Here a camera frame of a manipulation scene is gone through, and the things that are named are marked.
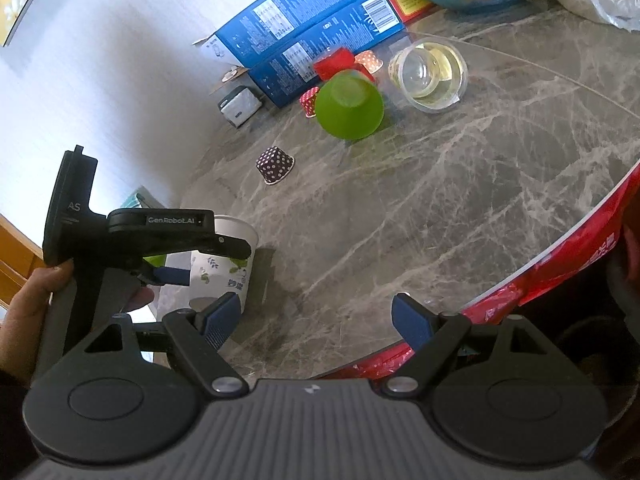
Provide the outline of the person's left hand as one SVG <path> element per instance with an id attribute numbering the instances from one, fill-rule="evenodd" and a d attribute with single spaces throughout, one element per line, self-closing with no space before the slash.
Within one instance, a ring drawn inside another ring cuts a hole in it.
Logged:
<path id="1" fill-rule="evenodd" d="M 50 298 L 72 278 L 74 264 L 38 268 L 12 298 L 1 323 L 1 370 L 26 387 L 32 381 Z"/>

